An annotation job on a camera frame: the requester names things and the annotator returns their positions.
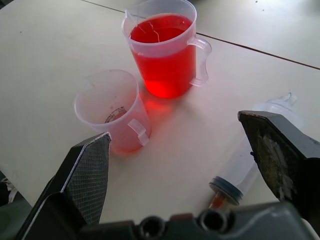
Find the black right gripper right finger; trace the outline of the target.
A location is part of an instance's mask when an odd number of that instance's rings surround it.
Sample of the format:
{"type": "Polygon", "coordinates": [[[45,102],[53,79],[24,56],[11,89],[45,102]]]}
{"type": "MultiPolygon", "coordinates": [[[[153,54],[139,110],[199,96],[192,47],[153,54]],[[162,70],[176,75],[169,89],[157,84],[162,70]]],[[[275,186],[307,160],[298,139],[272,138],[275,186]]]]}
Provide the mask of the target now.
{"type": "Polygon", "coordinates": [[[320,142],[281,114],[242,110],[238,120],[274,196],[292,203],[311,226],[320,227],[320,142]]]}

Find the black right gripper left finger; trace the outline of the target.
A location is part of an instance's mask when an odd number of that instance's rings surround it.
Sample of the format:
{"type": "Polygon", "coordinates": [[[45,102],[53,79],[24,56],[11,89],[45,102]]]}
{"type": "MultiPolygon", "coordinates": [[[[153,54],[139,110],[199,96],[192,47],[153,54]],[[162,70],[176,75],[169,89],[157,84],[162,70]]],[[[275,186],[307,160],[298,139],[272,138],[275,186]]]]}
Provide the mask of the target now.
{"type": "Polygon", "coordinates": [[[74,145],[31,209],[15,240],[77,240],[98,225],[108,189],[111,135],[74,145]]]}

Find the clear plastic syringe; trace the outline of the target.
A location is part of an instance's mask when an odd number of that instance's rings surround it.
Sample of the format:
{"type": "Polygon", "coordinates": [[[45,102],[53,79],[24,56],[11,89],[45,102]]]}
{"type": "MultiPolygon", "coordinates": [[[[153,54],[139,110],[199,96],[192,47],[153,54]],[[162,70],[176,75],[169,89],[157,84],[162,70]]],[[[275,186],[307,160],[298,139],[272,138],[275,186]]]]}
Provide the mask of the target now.
{"type": "MultiPolygon", "coordinates": [[[[257,103],[253,105],[252,110],[283,115],[300,129],[304,125],[304,120],[293,107],[296,101],[297,97],[289,92],[279,98],[257,103]]],[[[210,188],[214,191],[209,206],[211,209],[222,209],[229,205],[238,206],[243,196],[248,193],[260,173],[251,152],[251,145],[243,132],[242,141],[230,159],[209,182],[210,188]]]]}

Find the small clear measuring cup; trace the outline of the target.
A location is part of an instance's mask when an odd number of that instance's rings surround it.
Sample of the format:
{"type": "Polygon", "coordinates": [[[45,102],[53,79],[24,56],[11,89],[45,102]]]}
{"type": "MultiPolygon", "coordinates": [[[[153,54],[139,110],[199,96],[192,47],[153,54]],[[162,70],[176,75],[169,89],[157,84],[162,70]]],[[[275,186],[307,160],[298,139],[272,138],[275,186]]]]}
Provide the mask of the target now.
{"type": "Polygon", "coordinates": [[[98,133],[110,133],[111,149],[136,151],[150,142],[151,122],[138,81],[129,72],[106,70],[90,75],[74,100],[77,118],[98,133]]]}

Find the measuring jug with red liquid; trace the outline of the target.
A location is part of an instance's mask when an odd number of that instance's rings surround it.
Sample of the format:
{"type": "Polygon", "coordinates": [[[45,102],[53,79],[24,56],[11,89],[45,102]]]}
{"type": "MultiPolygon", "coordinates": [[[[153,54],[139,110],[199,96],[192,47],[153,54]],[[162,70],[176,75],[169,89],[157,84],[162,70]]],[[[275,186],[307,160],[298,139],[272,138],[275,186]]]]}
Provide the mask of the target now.
{"type": "Polygon", "coordinates": [[[212,47],[196,36],[196,20],[188,0],[147,0],[125,10],[122,32],[154,96],[176,98],[209,80],[212,47]]]}

